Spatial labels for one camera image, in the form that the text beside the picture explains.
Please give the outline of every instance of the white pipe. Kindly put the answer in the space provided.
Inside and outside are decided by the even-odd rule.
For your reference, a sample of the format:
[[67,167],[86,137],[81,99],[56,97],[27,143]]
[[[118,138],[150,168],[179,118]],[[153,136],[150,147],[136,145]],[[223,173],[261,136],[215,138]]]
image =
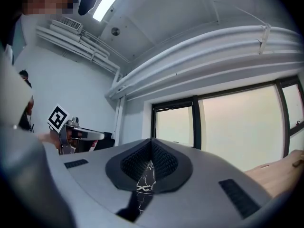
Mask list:
[[[232,49],[232,48],[242,48],[242,47],[245,47],[245,46],[251,46],[251,45],[257,45],[259,46],[260,43],[259,41],[257,40],[251,40],[251,41],[242,41],[242,42],[238,42],[238,43],[231,43],[231,44],[225,44],[223,46],[220,46],[220,47],[213,47],[213,48],[208,48],[206,50],[203,50],[203,51],[200,51],[200,52],[197,52],[197,53],[194,53],[194,54],[191,54],[187,57],[183,57],[177,61],[173,61],[171,62],[170,64],[167,64],[166,66],[164,67],[161,67],[161,68],[158,68],[148,74],[146,74],[145,76],[137,79],[136,81],[133,81],[131,84],[128,85],[128,87],[134,87],[136,84],[142,82],[142,81],[145,81],[145,80],[148,80],[149,78],[151,78],[152,76],[156,75],[156,74],[159,74],[159,73],[162,73],[166,70],[169,70],[173,67],[176,67],[182,63],[185,63],[187,61],[190,61],[190,60],[194,60],[198,57],[202,57],[202,56],[206,56],[206,55],[209,55],[209,54],[212,54],[212,53],[216,53],[216,52],[219,52],[219,51],[222,51],[224,49]],[[125,91],[125,89],[122,89],[119,91],[120,94],[123,94],[123,92]]]
[[[276,30],[280,33],[284,32],[284,33],[289,33],[292,35],[298,35],[297,33],[288,30],[288,29],[283,29],[283,28],[276,28],[276,27],[272,27],[272,32],[276,32]],[[131,71],[126,77],[122,78],[117,84],[115,84],[114,87],[111,87],[111,89],[106,93],[106,96],[111,96],[113,94],[115,94],[115,92],[117,92],[117,90],[119,90],[120,87],[122,87],[122,85],[129,80],[130,78],[132,78],[133,76],[137,75],[139,72],[141,72],[142,70],[144,70],[145,68],[149,67],[151,64],[155,63],[156,61],[159,61],[161,59],[163,59],[164,57],[168,56],[169,54],[176,52],[177,50],[183,49],[187,46],[191,46],[195,43],[201,42],[203,40],[207,40],[207,39],[212,39],[212,38],[216,38],[216,37],[221,37],[221,36],[227,36],[229,34],[235,34],[235,33],[252,33],[252,32],[264,32],[263,28],[261,28],[261,26],[257,25],[257,26],[241,26],[241,27],[233,27],[233,28],[225,28],[225,29],[219,29],[219,30],[215,30],[212,32],[208,32],[205,34],[202,34],[200,36],[196,36],[194,38],[185,40],[163,52],[161,52],[160,54],[156,55],[155,57],[149,59],[148,61],[144,62],[143,64],[141,64],[139,67],[137,67],[136,69],[134,69],[133,71]]]
[[[48,40],[48,41],[50,41],[50,42],[52,42],[52,43],[54,43],[54,44],[56,44],[56,45],[58,45],[58,46],[61,46],[61,47],[63,47],[64,49],[67,49],[67,50],[69,50],[69,51],[72,51],[72,52],[74,52],[74,53],[76,53],[76,54],[78,54],[78,55],[80,55],[80,56],[82,56],[82,57],[84,57],[84,58],[86,58],[86,59],[88,59],[88,60],[91,59],[91,58],[90,58],[90,55],[89,55],[88,53],[86,53],[86,52],[84,52],[84,51],[81,51],[80,49],[78,49],[78,48],[76,48],[76,47],[74,47],[74,46],[72,46],[72,45],[70,45],[70,44],[68,44],[68,43],[66,43],[66,42],[64,42],[64,41],[61,41],[61,40],[59,40],[59,39],[57,39],[57,38],[54,38],[54,37],[51,37],[50,35],[48,35],[48,34],[46,34],[46,33],[43,33],[43,32],[40,32],[40,31],[37,31],[36,33],[37,33],[37,35],[40,36],[41,38],[43,38],[43,39],[45,39],[45,40]],[[99,66],[105,68],[105,69],[108,70],[109,72],[114,73],[112,68],[108,67],[106,64],[104,64],[104,63],[101,62],[100,60],[95,60],[95,59],[94,59],[93,62],[95,62],[95,63],[98,64]]]
[[105,53],[101,52],[100,50],[98,50],[97,48],[89,45],[88,43],[86,43],[85,41],[83,41],[82,39],[79,41],[80,44],[84,45],[85,47],[95,51],[95,52],[98,52],[100,55],[102,55],[103,57],[105,58],[108,58],[108,55],[106,55]]
[[94,42],[92,43],[93,45],[89,45],[88,43],[86,43],[86,42],[84,42],[82,40],[81,36],[75,35],[75,34],[71,33],[70,31],[62,29],[62,28],[60,28],[60,27],[58,27],[56,25],[53,25],[53,24],[50,25],[50,29],[53,30],[53,31],[55,31],[55,32],[58,32],[61,35],[66,36],[66,37],[68,37],[68,38],[70,38],[70,39],[72,39],[72,40],[74,40],[76,42],[79,42],[80,44],[88,47],[89,49],[92,49],[92,47],[93,47],[93,50],[97,50],[98,53],[100,53],[102,56],[104,56],[106,58],[110,55],[110,53],[108,53],[103,48],[101,48],[101,50],[98,50],[98,48],[97,48],[98,45],[94,45]]
[[[72,45],[74,45],[76,47],[79,47],[79,48],[87,51],[88,53],[91,53],[92,55],[94,54],[93,50],[89,49],[88,47],[86,47],[86,46],[84,46],[84,45],[82,45],[82,44],[80,44],[80,43],[78,43],[78,42],[76,42],[76,41],[74,41],[74,40],[66,37],[66,36],[63,36],[63,35],[61,35],[61,34],[59,34],[57,32],[54,32],[54,31],[52,31],[50,29],[47,29],[47,28],[44,28],[44,27],[41,27],[41,26],[36,26],[36,28],[37,28],[37,30],[40,30],[40,31],[42,31],[44,33],[50,34],[52,36],[55,36],[55,37],[57,37],[57,38],[59,38],[61,40],[65,40],[65,41],[71,43]],[[111,62],[110,60],[108,60],[107,58],[103,57],[102,55],[96,53],[95,56],[97,58],[101,59],[102,61],[104,61],[105,63],[109,64],[110,66],[114,67],[115,69],[117,69],[117,70],[120,69],[120,67],[118,65],[116,65],[113,62]]]
[[130,63],[130,61],[128,59],[126,59],[123,55],[121,55],[118,51],[116,51],[114,48],[110,47],[108,44],[106,44],[105,42],[103,42],[100,38],[97,38],[96,36],[92,35],[91,33],[87,32],[86,30],[82,30],[81,34],[84,35],[86,38],[90,37],[95,41],[98,41],[101,45],[103,45],[104,47],[106,47],[107,49],[111,50],[112,52],[114,52],[117,56],[119,56],[123,61],[125,61],[126,63]]
[[117,104],[116,104],[116,111],[115,111],[115,118],[114,118],[114,129],[113,129],[113,139],[116,138],[117,118],[118,118],[120,101],[121,101],[121,99],[118,99]]
[[110,53],[107,50],[103,49],[101,46],[97,45],[96,43],[94,43],[90,39],[86,38],[85,36],[81,36],[81,39],[84,42],[90,44],[91,46],[96,47],[97,49],[99,49],[100,51],[102,51],[103,53],[105,53],[108,57],[110,56]]
[[69,37],[70,39],[73,39],[74,41],[77,41],[77,42],[80,41],[81,37],[79,35],[73,34],[70,31],[62,29],[62,28],[60,28],[60,27],[58,27],[56,25],[53,25],[53,24],[51,24],[49,27],[50,27],[51,30],[53,30],[55,32],[58,32],[59,34],[62,34],[64,36],[66,36],[66,37]]
[[59,38],[61,40],[67,41],[68,43],[70,43],[70,44],[72,44],[72,45],[74,45],[74,46],[76,46],[76,47],[78,47],[80,49],[83,49],[83,50],[87,51],[88,53],[93,54],[93,51],[91,49],[85,47],[84,45],[81,45],[80,43],[74,41],[73,39],[70,39],[69,37],[66,37],[64,35],[61,35],[61,34],[55,32],[55,31],[52,31],[50,29],[47,29],[47,28],[44,28],[44,27],[41,27],[41,26],[36,26],[36,29],[40,30],[40,31],[42,31],[44,33],[50,34],[52,36],[55,36],[55,37],[57,37],[57,38]]
[[117,72],[116,72],[116,74],[115,74],[112,86],[115,85],[115,83],[118,81],[119,75],[120,75],[120,69],[118,69]]
[[120,104],[119,104],[119,112],[117,117],[117,126],[116,126],[116,133],[115,133],[115,146],[119,145],[119,137],[120,137],[120,130],[123,120],[123,110],[124,110],[124,102],[125,102],[125,96],[121,98]]
[[[226,49],[237,49],[237,48],[244,48],[247,46],[254,46],[254,45],[257,46],[257,51],[258,51],[260,42],[257,40],[250,40],[250,41],[242,41],[242,42],[237,42],[237,43],[225,44],[225,45],[219,46],[219,47],[208,48],[203,51],[197,52],[195,54],[189,55],[187,57],[183,57],[177,61],[167,64],[166,66],[156,69],[155,71],[152,71],[152,72],[146,74],[145,76],[142,76],[139,79],[133,81],[132,83],[130,83],[128,85],[128,87],[121,89],[119,91],[119,96],[121,97],[123,95],[126,95],[124,93],[126,91],[126,89],[133,90],[134,88],[137,88],[138,87],[137,84],[139,84],[139,83],[144,82],[145,84],[149,84],[150,81],[153,80],[153,76],[163,73],[167,70],[170,70],[171,68],[176,67],[180,64],[183,64],[187,61],[194,60],[194,59],[197,59],[198,57],[202,57],[202,56],[209,56],[211,54],[215,54],[215,53],[221,52]],[[291,42],[291,41],[268,41],[268,45],[274,45],[274,46],[275,45],[287,45],[287,46],[297,46],[297,47],[301,46],[300,43]]]
[[[38,36],[39,36],[40,38],[44,39],[44,40],[47,40],[47,41],[49,41],[49,42],[51,42],[51,43],[53,43],[53,44],[55,44],[55,45],[60,46],[60,47],[66,49],[66,50],[68,50],[68,51],[71,51],[71,52],[73,52],[73,53],[75,53],[75,54],[77,54],[77,55],[80,55],[80,56],[84,57],[85,59],[90,59],[90,58],[86,57],[85,55],[83,55],[83,54],[81,54],[81,53],[79,53],[79,52],[77,52],[77,51],[74,51],[74,50],[71,49],[71,48],[65,47],[65,46],[63,46],[63,45],[60,44],[60,43],[57,43],[57,42],[52,41],[51,39],[48,39],[48,38],[46,38],[46,37],[44,37],[44,36],[41,36],[41,35],[38,35]],[[107,70],[107,71],[113,73],[113,71],[111,71],[110,69],[108,69],[108,68],[106,68],[106,67],[103,67],[103,68],[104,68],[105,70]]]
[[[281,65],[288,65],[290,67],[290,65],[295,65],[295,64],[299,64],[299,63],[303,63],[303,62],[288,62],[288,63],[281,63]],[[273,67],[277,67],[278,65],[277,64],[269,64],[270,67],[273,66]],[[239,68],[239,69],[232,69],[232,70],[227,70],[227,71],[223,71],[223,72],[218,72],[218,73],[215,73],[215,74],[211,74],[211,75],[207,75],[207,76],[202,76],[202,77],[198,77],[198,78],[194,78],[194,79],[191,79],[191,80],[188,80],[188,81],[183,81],[181,83],[177,83],[177,84],[174,84],[174,85],[171,85],[171,86],[168,86],[168,87],[165,87],[165,88],[162,88],[162,89],[158,89],[158,90],[154,90],[152,92],[149,92],[149,93],[146,93],[146,94],[143,94],[143,95],[140,95],[140,96],[136,96],[136,97],[133,97],[133,98],[129,98],[128,101],[132,101],[132,100],[135,100],[135,99],[138,99],[138,98],[141,98],[141,97],[144,97],[144,96],[147,96],[147,95],[152,95],[154,93],[157,93],[157,92],[160,92],[160,91],[163,91],[163,90],[168,90],[170,88],[174,88],[176,86],[181,86],[181,85],[184,85],[184,84],[188,84],[188,83],[193,83],[195,81],[200,81],[204,78],[215,78],[217,76],[220,76],[220,75],[224,75],[224,74],[235,74],[239,71],[242,71],[242,70],[250,70],[250,69],[255,69],[255,68],[259,68],[259,67],[265,67],[265,66],[268,66],[268,65],[257,65],[257,66],[250,66],[250,67],[245,67],[245,68]],[[300,69],[301,66],[298,66],[298,67],[293,67],[292,70],[294,69]]]
[[[272,52],[273,54],[280,54],[280,53],[287,53],[287,52],[282,52],[282,51],[273,51]],[[290,54],[301,54],[299,51],[295,51],[295,50],[290,50],[288,53]],[[257,58],[259,57],[257,53],[249,53],[249,54],[243,54],[243,55],[240,55],[240,56],[234,56],[234,57],[226,57],[226,58],[223,58],[223,59],[219,59],[219,60],[215,60],[215,61],[212,61],[210,63],[203,63],[201,64],[199,67],[204,67],[206,65],[208,66],[214,66],[214,67],[217,67],[217,64],[223,64],[223,62],[226,62],[226,64],[228,65],[231,65],[232,62],[231,60],[238,60],[240,58],[246,58],[246,57],[251,57],[251,56],[256,56]],[[162,88],[160,90],[156,90],[156,91],[153,91],[153,93],[155,92],[159,92],[161,90],[164,90],[164,89],[168,89],[168,88],[172,88],[174,86],[180,86],[182,84],[186,84],[186,83],[189,83],[189,82],[194,82],[194,81],[197,81],[197,80],[202,80],[204,78],[208,78],[208,77],[212,77],[212,76],[216,76],[216,75],[222,75],[222,74],[225,74],[227,72],[237,72],[237,71],[240,71],[240,70],[244,70],[244,69],[248,69],[248,68],[258,68],[258,67],[273,67],[273,66],[281,66],[281,65],[293,65],[293,64],[302,64],[304,63],[304,61],[297,61],[297,62],[283,62],[283,63],[272,63],[272,64],[263,64],[263,65],[256,65],[254,63],[252,63],[251,65],[253,66],[246,66],[246,67],[239,67],[239,68],[233,68],[233,69],[229,69],[229,70],[221,70],[221,71],[218,71],[216,73],[213,73],[213,74],[207,74],[207,75],[204,75],[202,77],[195,77],[193,79],[189,79],[187,81],[183,80],[179,83],[176,83],[174,85],[170,84],[170,86],[166,86],[166,84],[168,82],[170,82],[170,77],[168,78],[163,78],[164,80],[162,80]],[[187,68],[185,70],[182,70],[180,72],[177,73],[177,75],[182,75],[183,73],[188,73],[189,71],[192,71],[193,69],[198,69],[197,67],[190,67],[190,68]],[[146,89],[146,86],[143,86],[143,87],[137,87],[134,91],[131,91],[131,92],[128,92],[126,95],[129,96],[129,95],[132,95],[136,92],[139,92],[141,90],[145,90]],[[135,98],[128,98],[128,101],[132,100],[132,99],[136,99],[136,98],[140,98],[141,96],[138,96],[138,97],[135,97]]]
[[111,62],[109,59],[107,59],[107,58],[101,56],[101,55],[98,54],[98,53],[96,53],[95,56],[96,56],[97,58],[99,58],[100,60],[104,61],[105,63],[111,65],[111,66],[114,67],[114,68],[116,68],[117,70],[120,70],[120,67],[117,66],[115,63]]

